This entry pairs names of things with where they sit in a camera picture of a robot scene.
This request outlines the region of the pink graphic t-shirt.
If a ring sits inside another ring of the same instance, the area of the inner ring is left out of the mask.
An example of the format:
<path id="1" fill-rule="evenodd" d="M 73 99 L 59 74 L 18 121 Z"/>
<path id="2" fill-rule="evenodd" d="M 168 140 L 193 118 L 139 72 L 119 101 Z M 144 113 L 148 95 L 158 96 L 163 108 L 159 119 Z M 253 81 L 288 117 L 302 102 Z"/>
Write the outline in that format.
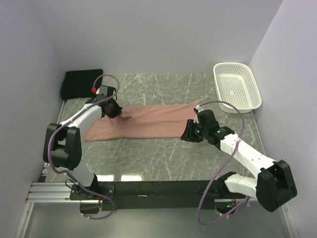
<path id="1" fill-rule="evenodd" d="M 94 122 L 84 133 L 86 141 L 120 138 L 179 138 L 187 120 L 194 119 L 197 103 L 124 107 L 122 114 Z"/>

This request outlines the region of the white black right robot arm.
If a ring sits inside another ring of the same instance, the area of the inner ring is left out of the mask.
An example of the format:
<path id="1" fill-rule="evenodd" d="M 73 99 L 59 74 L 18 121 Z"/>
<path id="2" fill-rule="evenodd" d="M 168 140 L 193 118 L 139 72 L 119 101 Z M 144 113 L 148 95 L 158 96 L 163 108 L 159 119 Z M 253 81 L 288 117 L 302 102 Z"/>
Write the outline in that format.
<path id="1" fill-rule="evenodd" d="M 297 188 L 287 162 L 265 156 L 240 139 L 230 128 L 221 127 L 212 110 L 197 106 L 194 112 L 196 117 L 187 121 L 181 140 L 195 143 L 206 140 L 218 150 L 231 155 L 253 175 L 249 178 L 228 172 L 213 182 L 208 191 L 224 198 L 233 193 L 256 198 L 269 212 L 297 196 Z"/>

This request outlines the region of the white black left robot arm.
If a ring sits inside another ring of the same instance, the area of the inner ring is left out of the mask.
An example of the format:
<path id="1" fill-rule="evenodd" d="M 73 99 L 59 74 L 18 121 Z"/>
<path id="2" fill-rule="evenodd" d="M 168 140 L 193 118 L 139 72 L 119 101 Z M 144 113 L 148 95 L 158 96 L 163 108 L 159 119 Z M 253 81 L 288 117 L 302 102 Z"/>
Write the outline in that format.
<path id="1" fill-rule="evenodd" d="M 93 96 L 82 109 L 68 120 L 51 123 L 47 127 L 43 160 L 57 174 L 66 174 L 87 199 L 96 198 L 99 192 L 97 176 L 81 161 L 81 137 L 99 119 L 113 119 L 122 113 L 116 102 L 117 90 L 111 86 L 93 88 Z"/>

